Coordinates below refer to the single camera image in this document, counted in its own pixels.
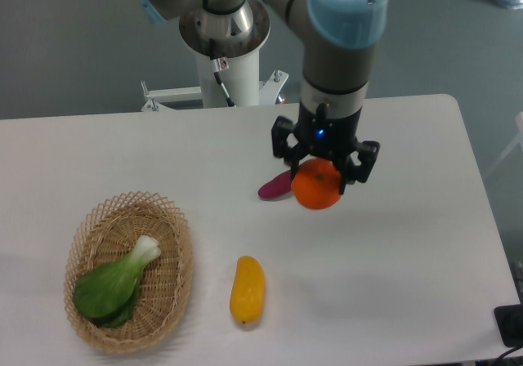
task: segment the orange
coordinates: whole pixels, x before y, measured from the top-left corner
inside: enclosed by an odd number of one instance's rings
[[[291,189],[303,207],[325,209],[342,197],[339,194],[340,182],[342,175],[331,161],[313,158],[300,164]]]

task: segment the metal bracket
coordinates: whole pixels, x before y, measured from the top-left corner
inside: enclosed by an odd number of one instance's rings
[[[514,136],[494,162],[485,170],[484,181],[494,182],[501,177],[512,160],[523,151],[523,113],[516,116],[518,134]]]
[[[288,74],[281,70],[275,70],[266,82],[260,82],[259,105],[277,105],[285,102],[281,96],[281,89],[288,80]],[[176,105],[167,107],[162,103],[174,104],[188,100],[201,100],[202,90],[200,87],[173,88],[167,90],[149,91],[144,81],[141,82],[145,105],[141,111],[173,110]]]

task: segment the white table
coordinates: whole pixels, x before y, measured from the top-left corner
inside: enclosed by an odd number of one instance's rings
[[[1,365],[411,365],[504,352],[495,306],[518,302],[458,105],[367,100],[358,137],[382,150],[332,208],[264,202],[285,169],[270,127],[296,105],[0,122]],[[188,216],[190,305],[158,347],[113,357],[64,312],[77,226],[106,198],[159,192]],[[236,259],[255,256],[266,309],[229,313]]]

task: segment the gray floor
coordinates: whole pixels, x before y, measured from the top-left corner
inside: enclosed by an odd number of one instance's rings
[[[150,89],[198,85],[177,22],[150,25],[137,0],[0,0],[0,10],[0,118],[134,112],[142,79]],[[271,18],[261,77],[290,73],[285,93],[296,101],[302,45]],[[516,135],[522,44],[523,11],[490,0],[391,0],[369,97],[454,96],[484,172]],[[521,169],[515,161],[486,184],[509,261],[523,260]]]

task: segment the yellow mango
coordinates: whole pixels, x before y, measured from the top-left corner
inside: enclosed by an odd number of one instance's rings
[[[241,324],[253,323],[262,315],[264,301],[265,277],[262,266],[253,257],[240,257],[230,293],[232,316]]]

